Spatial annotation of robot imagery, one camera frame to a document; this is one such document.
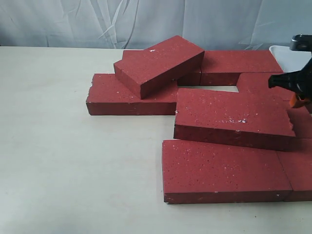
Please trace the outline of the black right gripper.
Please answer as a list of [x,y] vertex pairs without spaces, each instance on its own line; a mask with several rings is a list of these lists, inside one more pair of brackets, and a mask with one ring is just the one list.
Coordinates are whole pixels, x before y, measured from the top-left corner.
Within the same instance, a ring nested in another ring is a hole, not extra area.
[[291,108],[301,108],[312,99],[312,59],[299,71],[271,75],[268,87],[280,87],[294,92],[290,100]]

